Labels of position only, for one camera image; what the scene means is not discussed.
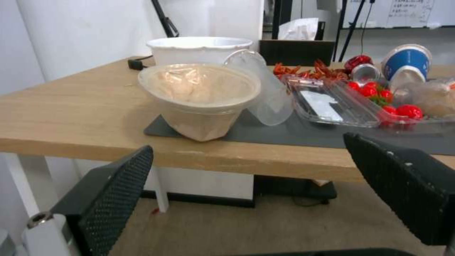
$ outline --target floor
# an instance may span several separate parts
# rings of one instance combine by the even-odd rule
[[[363,183],[336,183],[329,205],[301,207],[290,197],[258,197],[256,208],[140,199],[111,256],[238,255],[387,247],[416,255],[442,255],[425,246]]]

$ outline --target white paper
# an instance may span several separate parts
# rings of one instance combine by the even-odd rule
[[[338,103],[327,94],[311,91],[301,91],[302,96],[307,100],[311,108],[321,118],[329,118],[331,121],[341,122],[343,118],[330,106],[331,103]]]
[[[297,19],[280,25],[279,40],[314,40],[319,18]]]

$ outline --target clear plastic tray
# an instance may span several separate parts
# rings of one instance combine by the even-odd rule
[[[414,120],[392,115],[347,86],[346,82],[286,76],[296,113],[311,122],[376,128],[394,133],[441,133],[455,130],[455,117]]]
[[[374,109],[374,106],[359,103],[354,91],[346,90],[342,84],[328,85],[321,80],[292,76],[283,77],[283,80],[293,94],[294,108],[302,118],[316,123],[365,128],[380,125],[375,112],[369,109]]]

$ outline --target blue and white cup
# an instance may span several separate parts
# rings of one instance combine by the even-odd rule
[[[417,44],[405,44],[387,54],[381,63],[381,71],[391,84],[425,82],[431,59],[427,48]]]

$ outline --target black power adapter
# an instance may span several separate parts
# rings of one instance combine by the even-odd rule
[[[130,68],[132,70],[139,70],[139,71],[144,68],[147,68],[147,66],[145,66],[142,63],[142,61],[145,59],[151,58],[151,57],[153,57],[153,54],[150,56],[143,57],[143,58],[128,60],[128,68]]]

